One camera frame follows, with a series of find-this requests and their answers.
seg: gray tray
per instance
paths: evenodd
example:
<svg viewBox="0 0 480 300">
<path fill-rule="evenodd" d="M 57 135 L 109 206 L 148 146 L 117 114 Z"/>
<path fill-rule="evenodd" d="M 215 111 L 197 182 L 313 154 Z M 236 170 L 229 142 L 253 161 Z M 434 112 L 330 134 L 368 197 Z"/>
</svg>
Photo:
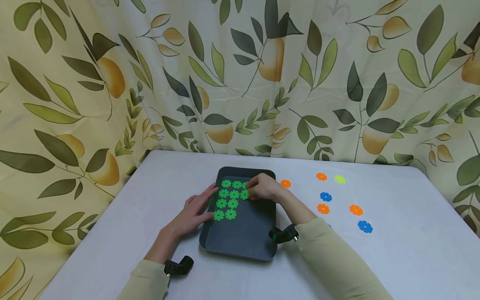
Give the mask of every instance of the gray tray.
<svg viewBox="0 0 480 300">
<path fill-rule="evenodd" d="M 273 259 L 277 244 L 268 237 L 268 232 L 276 226 L 276 204 L 271 200 L 243 200 L 240 196 L 236 199 L 238 206 L 235 201 L 231 201 L 231 196 L 235 198 L 235 195 L 230 192 L 237 191 L 241 195 L 244 183 L 260 173 L 275 178 L 275 174 L 270 170 L 234 167 L 220 169 L 216 179 L 216 185 L 220 188 L 210 199 L 208 211 L 222 211 L 224 216 L 221 218 L 221 213 L 217 213 L 214 220 L 204 224 L 200 234 L 200 246 L 205 251 L 261 262 Z M 223 187 L 224 180 L 229 180 L 232 184 Z M 242 183 L 242 186 L 235 185 L 236 181 Z M 224 190 L 228 191 L 228 196 L 225 196 L 226 192 L 222 192 Z"/>
</svg>

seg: left hand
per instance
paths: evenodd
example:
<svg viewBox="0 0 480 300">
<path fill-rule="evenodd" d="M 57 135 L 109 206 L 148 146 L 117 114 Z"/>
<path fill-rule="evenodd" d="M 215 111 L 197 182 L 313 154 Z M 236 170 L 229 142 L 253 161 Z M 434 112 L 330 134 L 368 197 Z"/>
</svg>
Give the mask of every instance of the left hand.
<svg viewBox="0 0 480 300">
<path fill-rule="evenodd" d="M 185 201 L 183 210 L 165 227 L 171 230 L 172 234 L 178 238 L 194 231 L 200 224 L 213 218 L 214 213 L 200 214 L 210 197 L 218 191 L 215 183 L 212 183 L 200 195 L 193 195 Z"/>
</svg>

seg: white tabletop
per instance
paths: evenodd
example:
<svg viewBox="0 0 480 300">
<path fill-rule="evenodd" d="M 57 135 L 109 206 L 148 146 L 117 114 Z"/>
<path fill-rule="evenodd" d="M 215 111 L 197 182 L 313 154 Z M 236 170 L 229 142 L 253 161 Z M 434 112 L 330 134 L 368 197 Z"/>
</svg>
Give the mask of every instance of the white tabletop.
<svg viewBox="0 0 480 300">
<path fill-rule="evenodd" d="M 278 181 L 289 180 L 290 190 L 355 249 L 395 299 L 478 299 L 480 240 L 415 168 L 169 151 L 150 153 L 41 299 L 114 300 L 158 231 L 225 166 L 269 169 Z M 317 179 L 319 172 L 326 181 Z M 332 201 L 322 201 L 321 192 Z M 316 210 L 320 203 L 328 215 Z M 352 204 L 364 214 L 353 215 Z M 373 232 L 361 231 L 360 220 Z M 277 225 L 289 224 L 277 207 Z M 182 241 L 173 260 L 184 255 L 195 264 L 188 276 L 171 279 L 167 299 L 329 299 L 294 241 L 279 245 L 270 263 L 208 254 L 198 235 Z"/>
</svg>

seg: fabric backdrop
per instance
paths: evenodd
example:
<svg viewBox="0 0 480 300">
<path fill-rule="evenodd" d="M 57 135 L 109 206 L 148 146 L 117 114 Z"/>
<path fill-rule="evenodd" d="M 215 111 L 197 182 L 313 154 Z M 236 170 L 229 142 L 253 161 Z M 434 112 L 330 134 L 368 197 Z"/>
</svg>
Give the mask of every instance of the fabric backdrop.
<svg viewBox="0 0 480 300">
<path fill-rule="evenodd" d="M 479 15 L 476 0 L 2 1 L 0 299 L 37 297 L 153 149 L 414 166 L 478 233 Z"/>
</svg>

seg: orange flower-shaped disc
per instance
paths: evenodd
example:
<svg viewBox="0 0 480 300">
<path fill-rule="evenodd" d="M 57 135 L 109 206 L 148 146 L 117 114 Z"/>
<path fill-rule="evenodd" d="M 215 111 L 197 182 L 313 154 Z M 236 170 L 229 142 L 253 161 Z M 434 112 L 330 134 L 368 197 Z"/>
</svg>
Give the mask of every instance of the orange flower-shaped disc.
<svg viewBox="0 0 480 300">
<path fill-rule="evenodd" d="M 317 206 L 317 209 L 318 209 L 318 211 L 319 211 L 321 214 L 323 214 L 323 215 L 327 215 L 327 214 L 330 213 L 330 208 L 329 208 L 328 205 L 326 205 L 326 204 L 319 204 L 319 205 Z"/>
<path fill-rule="evenodd" d="M 350 205 L 350 212 L 356 216 L 363 215 L 363 209 L 358 205 Z"/>
<path fill-rule="evenodd" d="M 292 184 L 290 183 L 290 181 L 284 179 L 280 182 L 281 185 L 283 185 L 284 188 L 288 189 Z"/>
<path fill-rule="evenodd" d="M 317 178 L 318 180 L 321 180 L 321 181 L 327 180 L 327 176 L 324 173 L 318 173 Z"/>
</svg>

